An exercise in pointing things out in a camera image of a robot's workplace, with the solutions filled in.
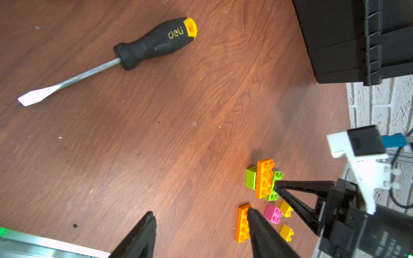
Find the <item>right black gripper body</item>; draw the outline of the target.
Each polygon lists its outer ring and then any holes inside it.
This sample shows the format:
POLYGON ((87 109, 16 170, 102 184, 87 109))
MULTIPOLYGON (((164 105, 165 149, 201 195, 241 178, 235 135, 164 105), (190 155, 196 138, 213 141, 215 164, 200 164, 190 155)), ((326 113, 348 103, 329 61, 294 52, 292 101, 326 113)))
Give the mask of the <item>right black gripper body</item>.
POLYGON ((360 209, 358 185, 343 179, 316 184, 317 198, 324 202, 319 250, 332 258, 355 257, 367 222, 367 214, 360 209))

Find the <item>orange long lego brick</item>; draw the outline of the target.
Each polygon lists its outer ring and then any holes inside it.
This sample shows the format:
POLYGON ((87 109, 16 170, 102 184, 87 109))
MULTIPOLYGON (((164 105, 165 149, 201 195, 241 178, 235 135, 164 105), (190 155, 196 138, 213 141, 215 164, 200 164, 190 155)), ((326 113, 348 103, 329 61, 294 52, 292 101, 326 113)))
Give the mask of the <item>orange long lego brick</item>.
POLYGON ((247 212, 249 208, 253 207, 251 204, 245 204, 238 208, 237 226, 235 240, 237 243, 244 243, 251 238, 250 227, 247 220, 247 212))
POLYGON ((260 160, 257 163, 257 179, 256 179, 256 198, 266 198, 272 193, 273 181, 271 178, 274 176, 273 168, 275 164, 273 159, 267 158, 260 160))

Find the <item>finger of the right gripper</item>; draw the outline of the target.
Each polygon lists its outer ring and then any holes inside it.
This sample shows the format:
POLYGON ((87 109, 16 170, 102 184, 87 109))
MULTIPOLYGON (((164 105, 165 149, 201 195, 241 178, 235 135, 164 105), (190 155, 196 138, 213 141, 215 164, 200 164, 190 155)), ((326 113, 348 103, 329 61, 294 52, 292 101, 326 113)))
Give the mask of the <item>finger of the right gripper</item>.
POLYGON ((306 205, 291 193, 281 193, 280 196, 292 207, 307 227, 309 227, 314 234, 319 235, 319 221, 315 217, 315 209, 306 205))
POLYGON ((330 191, 335 190, 334 181, 277 181, 274 190, 280 194, 283 191, 293 190, 318 197, 327 197, 330 191))

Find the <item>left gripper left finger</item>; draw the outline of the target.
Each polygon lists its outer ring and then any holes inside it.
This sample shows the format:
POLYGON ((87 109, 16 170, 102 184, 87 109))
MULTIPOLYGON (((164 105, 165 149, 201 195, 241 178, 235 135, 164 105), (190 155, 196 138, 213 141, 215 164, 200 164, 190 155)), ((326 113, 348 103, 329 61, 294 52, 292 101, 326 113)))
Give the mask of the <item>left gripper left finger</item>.
POLYGON ((147 212, 109 258, 153 258, 157 222, 152 211, 147 212))

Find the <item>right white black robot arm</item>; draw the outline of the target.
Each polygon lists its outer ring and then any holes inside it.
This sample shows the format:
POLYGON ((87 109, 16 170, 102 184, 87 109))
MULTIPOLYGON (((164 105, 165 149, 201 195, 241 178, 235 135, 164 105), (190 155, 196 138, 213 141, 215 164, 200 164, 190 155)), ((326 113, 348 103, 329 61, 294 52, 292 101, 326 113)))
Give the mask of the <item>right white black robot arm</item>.
POLYGON ((413 218, 377 205, 361 209, 357 184, 333 181, 277 181, 275 192, 320 237, 319 250, 333 258, 353 258, 358 249, 374 258, 413 255, 413 218))

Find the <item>small green lego brick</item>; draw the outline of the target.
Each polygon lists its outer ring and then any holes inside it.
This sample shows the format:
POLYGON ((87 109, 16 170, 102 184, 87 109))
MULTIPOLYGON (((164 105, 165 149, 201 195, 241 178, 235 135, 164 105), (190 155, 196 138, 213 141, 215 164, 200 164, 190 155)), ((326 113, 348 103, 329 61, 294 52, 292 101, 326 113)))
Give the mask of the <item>small green lego brick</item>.
POLYGON ((256 180, 257 180, 257 166, 248 168, 246 170, 245 185, 252 190, 256 190, 256 180))

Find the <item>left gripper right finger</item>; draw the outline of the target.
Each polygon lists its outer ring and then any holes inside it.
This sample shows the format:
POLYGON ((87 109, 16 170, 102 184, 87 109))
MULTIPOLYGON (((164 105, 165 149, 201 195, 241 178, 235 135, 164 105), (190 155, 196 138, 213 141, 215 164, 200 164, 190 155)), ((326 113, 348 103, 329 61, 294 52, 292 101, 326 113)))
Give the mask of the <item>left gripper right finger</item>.
POLYGON ((258 210, 249 208, 247 220, 254 258, 299 258, 258 210))

